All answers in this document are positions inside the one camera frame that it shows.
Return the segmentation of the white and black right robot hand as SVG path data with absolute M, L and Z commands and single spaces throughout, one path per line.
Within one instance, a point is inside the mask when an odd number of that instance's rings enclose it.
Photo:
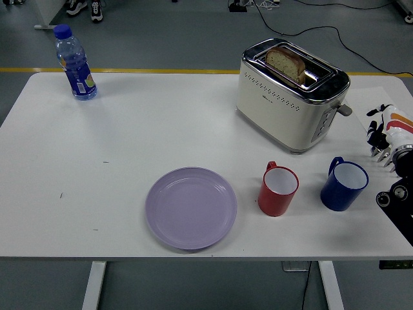
M 367 112 L 368 117 L 380 114 L 380 121 L 372 120 L 367 130 L 367 143 L 372 155 L 390 147 L 400 149 L 412 144 L 412 117 L 394 105 L 380 105 Z

